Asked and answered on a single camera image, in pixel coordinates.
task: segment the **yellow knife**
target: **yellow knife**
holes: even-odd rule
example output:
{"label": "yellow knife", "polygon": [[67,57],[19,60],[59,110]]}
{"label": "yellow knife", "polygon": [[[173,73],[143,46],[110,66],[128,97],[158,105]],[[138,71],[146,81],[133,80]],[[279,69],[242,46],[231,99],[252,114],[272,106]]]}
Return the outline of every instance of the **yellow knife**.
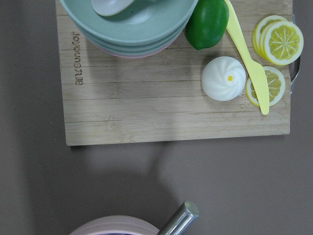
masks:
{"label": "yellow knife", "polygon": [[251,78],[252,84],[255,89],[256,96],[258,98],[260,109],[262,114],[267,115],[269,113],[269,92],[268,81],[265,75],[265,71],[262,65],[255,62],[249,53],[248,47],[245,42],[244,35],[241,31],[236,12],[229,0],[225,0],[228,10],[229,19],[227,24],[227,32],[233,40],[244,64],[246,70]]}

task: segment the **lemon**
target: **lemon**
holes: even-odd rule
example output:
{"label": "lemon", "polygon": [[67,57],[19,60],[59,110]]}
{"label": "lemon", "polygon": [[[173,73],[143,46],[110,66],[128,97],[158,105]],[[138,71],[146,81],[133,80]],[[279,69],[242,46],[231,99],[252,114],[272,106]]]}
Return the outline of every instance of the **lemon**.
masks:
{"label": "lemon", "polygon": [[260,49],[260,39],[263,31],[265,28],[274,22],[279,22],[279,21],[287,21],[284,17],[282,16],[277,16],[277,15],[272,15],[272,16],[267,16],[263,20],[261,20],[258,25],[255,27],[253,34],[252,34],[252,44],[255,52],[263,57],[263,53]]}
{"label": "lemon", "polygon": [[[286,86],[285,78],[277,68],[271,66],[264,66],[263,68],[268,80],[269,105],[273,106],[284,95]],[[246,82],[246,94],[252,104],[260,106],[251,82],[251,78],[248,78]]]}
{"label": "lemon", "polygon": [[303,50],[303,35],[292,22],[280,21],[267,26],[262,39],[265,58],[276,65],[294,62]]}

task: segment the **wooden cutting board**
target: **wooden cutting board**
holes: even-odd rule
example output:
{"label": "wooden cutting board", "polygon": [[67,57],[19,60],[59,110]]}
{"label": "wooden cutting board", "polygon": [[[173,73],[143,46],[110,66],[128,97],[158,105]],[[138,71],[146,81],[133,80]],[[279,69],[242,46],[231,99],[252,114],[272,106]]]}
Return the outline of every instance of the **wooden cutting board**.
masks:
{"label": "wooden cutting board", "polygon": [[[232,3],[252,58],[264,66],[273,66],[254,52],[252,31],[268,15],[281,15],[291,21],[292,0],[233,0]],[[197,51],[182,32],[156,55],[123,59],[93,46],[58,0],[56,9],[67,145],[290,132],[288,66],[275,66],[285,76],[286,91],[267,116],[250,103],[245,91],[231,101],[220,102],[209,98],[201,89],[201,72],[212,59],[231,56],[242,62],[227,33],[215,47]],[[79,65],[75,64],[78,52]]]}

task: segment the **gray table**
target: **gray table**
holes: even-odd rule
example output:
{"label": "gray table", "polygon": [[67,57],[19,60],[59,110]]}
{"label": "gray table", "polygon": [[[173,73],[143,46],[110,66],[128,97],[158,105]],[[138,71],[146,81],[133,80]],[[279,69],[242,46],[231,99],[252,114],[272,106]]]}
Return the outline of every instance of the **gray table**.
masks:
{"label": "gray table", "polygon": [[0,2],[0,234],[68,235],[123,214],[161,227],[186,199],[187,235],[313,234],[313,1],[288,136],[70,148],[54,0]]}

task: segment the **green vegetable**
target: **green vegetable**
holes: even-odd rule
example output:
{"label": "green vegetable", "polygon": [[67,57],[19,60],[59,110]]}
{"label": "green vegetable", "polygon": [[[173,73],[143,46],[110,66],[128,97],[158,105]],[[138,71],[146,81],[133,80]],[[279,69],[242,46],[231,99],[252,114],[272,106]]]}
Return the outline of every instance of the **green vegetable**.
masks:
{"label": "green vegetable", "polygon": [[186,38],[197,50],[215,46],[224,35],[229,17],[224,0],[199,0],[186,25]]}

